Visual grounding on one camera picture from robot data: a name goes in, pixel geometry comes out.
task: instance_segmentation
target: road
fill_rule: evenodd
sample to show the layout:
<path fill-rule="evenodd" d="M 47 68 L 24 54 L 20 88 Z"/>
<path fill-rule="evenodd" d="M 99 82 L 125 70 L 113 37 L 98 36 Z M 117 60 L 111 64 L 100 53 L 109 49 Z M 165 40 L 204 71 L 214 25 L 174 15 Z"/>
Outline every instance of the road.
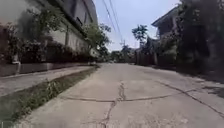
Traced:
<path fill-rule="evenodd" d="M 18 125 L 42 128 L 223 128 L 224 85 L 176 72 L 104 64 Z"/>

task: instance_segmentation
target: building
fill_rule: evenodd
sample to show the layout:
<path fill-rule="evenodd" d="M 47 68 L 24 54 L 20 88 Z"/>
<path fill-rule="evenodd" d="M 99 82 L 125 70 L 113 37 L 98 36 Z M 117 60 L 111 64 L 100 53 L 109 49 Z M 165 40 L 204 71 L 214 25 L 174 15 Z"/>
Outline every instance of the building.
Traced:
<path fill-rule="evenodd" d="M 62 26 L 66 31 L 52 31 L 54 41 L 71 47 L 76 52 L 88 52 L 88 43 L 82 26 L 97 24 L 97 14 L 92 0 L 1 0 L 0 23 L 20 24 L 27 9 L 39 11 L 42 8 L 57 7 L 65 18 Z"/>
<path fill-rule="evenodd" d="M 159 37 L 170 34 L 171 32 L 176 32 L 177 23 L 176 17 L 178 14 L 178 7 L 173 8 L 168 13 L 157 19 L 152 23 L 154 27 L 158 28 Z"/>

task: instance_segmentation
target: asphalt road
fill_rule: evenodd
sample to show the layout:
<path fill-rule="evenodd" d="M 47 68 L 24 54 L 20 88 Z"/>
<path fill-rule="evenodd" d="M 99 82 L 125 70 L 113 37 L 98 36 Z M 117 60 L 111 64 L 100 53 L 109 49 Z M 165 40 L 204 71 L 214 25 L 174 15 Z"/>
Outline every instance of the asphalt road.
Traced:
<path fill-rule="evenodd" d="M 224 85 L 172 71 L 104 64 L 18 125 L 42 128 L 224 128 Z"/>

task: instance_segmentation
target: tree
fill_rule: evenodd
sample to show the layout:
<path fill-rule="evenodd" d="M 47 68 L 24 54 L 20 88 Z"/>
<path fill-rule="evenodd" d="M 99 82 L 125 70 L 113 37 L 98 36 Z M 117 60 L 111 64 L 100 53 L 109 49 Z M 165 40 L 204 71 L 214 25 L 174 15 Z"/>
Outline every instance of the tree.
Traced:
<path fill-rule="evenodd" d="M 177 19 L 178 22 L 178 59 L 181 62 L 198 64 L 209 56 L 206 42 L 206 26 L 201 17 L 201 11 L 196 4 L 182 4 Z"/>
<path fill-rule="evenodd" d="M 124 62 L 123 54 L 120 51 L 112 51 L 110 54 L 110 58 L 112 61 L 115 61 L 117 63 Z"/>
<path fill-rule="evenodd" d="M 58 8 L 42 9 L 40 13 L 28 9 L 23 16 L 19 21 L 23 27 L 23 36 L 28 40 L 42 42 L 51 31 L 64 31 L 61 26 L 64 15 Z"/>
<path fill-rule="evenodd" d="M 89 49 L 96 49 L 100 58 L 106 58 L 108 56 L 108 49 L 106 45 L 110 44 L 110 39 L 107 36 L 107 32 L 111 32 L 111 28 L 100 24 L 89 24 L 83 27 L 86 33 L 86 40 L 89 42 Z"/>
<path fill-rule="evenodd" d="M 148 29 L 146 25 L 138 25 L 137 28 L 132 29 L 135 39 L 140 41 L 140 46 L 143 46 L 145 43 L 144 41 L 146 39 L 147 31 Z"/>
<path fill-rule="evenodd" d="M 124 57 L 124 61 L 129 62 L 131 58 L 131 48 L 128 45 L 124 45 L 121 50 L 121 53 Z"/>

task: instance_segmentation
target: wall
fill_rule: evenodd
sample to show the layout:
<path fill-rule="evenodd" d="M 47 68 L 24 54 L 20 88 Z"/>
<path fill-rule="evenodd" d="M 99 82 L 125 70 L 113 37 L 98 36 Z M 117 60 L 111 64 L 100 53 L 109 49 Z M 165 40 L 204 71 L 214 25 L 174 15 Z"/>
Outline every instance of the wall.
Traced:
<path fill-rule="evenodd" d="M 85 7 L 84 2 L 82 0 L 78 0 L 76 4 L 74 19 L 77 20 L 77 18 L 79 18 L 82 24 L 84 25 L 86 15 L 88 15 L 88 11 Z"/>

